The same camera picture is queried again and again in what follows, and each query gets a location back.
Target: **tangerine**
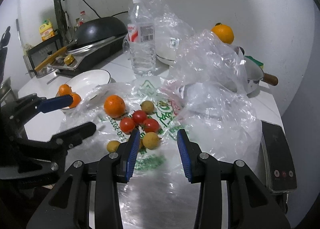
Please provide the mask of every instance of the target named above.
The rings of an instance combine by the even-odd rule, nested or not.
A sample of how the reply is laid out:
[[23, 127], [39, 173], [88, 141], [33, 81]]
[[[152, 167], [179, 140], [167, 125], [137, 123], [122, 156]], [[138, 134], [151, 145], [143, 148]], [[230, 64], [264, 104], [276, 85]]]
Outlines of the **tangerine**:
[[118, 118], [125, 113], [124, 100], [118, 95], [109, 96], [104, 102], [104, 111], [112, 118]]
[[81, 97], [78, 95], [78, 94], [76, 94], [76, 93], [72, 93], [72, 94], [70, 94], [71, 96], [72, 96], [72, 98], [73, 98], [73, 102], [72, 102], [72, 104], [70, 104], [70, 108], [74, 108], [74, 107], [76, 107], [79, 103], [80, 103], [80, 101], [81, 101]]
[[214, 32], [224, 43], [231, 44], [235, 39], [232, 29], [227, 25], [217, 23], [215, 27], [211, 29], [211, 31]]
[[59, 87], [58, 94], [59, 96], [70, 95], [72, 93], [72, 89], [67, 84], [63, 84]]

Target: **yellow bottle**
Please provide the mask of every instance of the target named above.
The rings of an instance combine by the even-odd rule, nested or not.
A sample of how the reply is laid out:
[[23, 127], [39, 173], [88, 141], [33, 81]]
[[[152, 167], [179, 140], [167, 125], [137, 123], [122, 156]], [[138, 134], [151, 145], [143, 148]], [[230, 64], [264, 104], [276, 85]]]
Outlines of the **yellow bottle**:
[[39, 28], [39, 32], [42, 38], [42, 41], [47, 40], [48, 38], [53, 37], [54, 31], [52, 27], [52, 23], [49, 20], [45, 20]]

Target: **wok handle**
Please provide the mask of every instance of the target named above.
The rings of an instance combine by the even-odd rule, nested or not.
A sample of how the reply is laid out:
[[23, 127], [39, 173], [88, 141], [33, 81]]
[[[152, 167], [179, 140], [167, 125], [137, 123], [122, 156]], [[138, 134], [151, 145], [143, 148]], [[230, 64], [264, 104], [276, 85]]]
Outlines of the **wok handle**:
[[267, 73], [264, 74], [262, 81], [272, 86], [276, 86], [279, 83], [278, 78], [276, 76]]
[[64, 46], [61, 49], [57, 50], [55, 53], [47, 57], [44, 61], [42, 61], [38, 66], [35, 67], [35, 71], [40, 71], [48, 64], [52, 63], [58, 56], [67, 52], [67, 47]]

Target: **red cherry tomato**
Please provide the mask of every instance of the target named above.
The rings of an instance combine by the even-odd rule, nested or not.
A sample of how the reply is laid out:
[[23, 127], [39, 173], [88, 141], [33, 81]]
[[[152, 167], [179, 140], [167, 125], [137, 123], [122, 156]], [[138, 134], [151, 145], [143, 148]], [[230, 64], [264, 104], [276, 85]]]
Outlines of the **red cherry tomato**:
[[159, 123], [155, 119], [151, 118], [144, 120], [142, 126], [145, 132], [158, 132], [160, 129]]
[[132, 119], [136, 124], [142, 124], [143, 121], [147, 118], [147, 114], [142, 110], [135, 111], [132, 115]]
[[120, 122], [120, 129], [124, 133], [130, 133], [136, 127], [136, 124], [130, 117], [125, 117]]

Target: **water bottle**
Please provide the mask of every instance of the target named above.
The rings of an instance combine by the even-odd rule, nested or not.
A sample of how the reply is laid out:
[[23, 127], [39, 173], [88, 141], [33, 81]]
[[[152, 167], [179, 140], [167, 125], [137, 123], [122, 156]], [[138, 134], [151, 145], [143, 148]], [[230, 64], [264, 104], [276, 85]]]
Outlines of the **water bottle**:
[[89, 22], [90, 21], [90, 18], [85, 14], [85, 11], [82, 11], [80, 13], [80, 18], [78, 20], [78, 25], [82, 25], [84, 24], [85, 22]]
[[154, 19], [145, 7], [146, 0], [132, 1], [134, 7], [128, 24], [132, 69], [137, 75], [150, 76], [156, 68]]

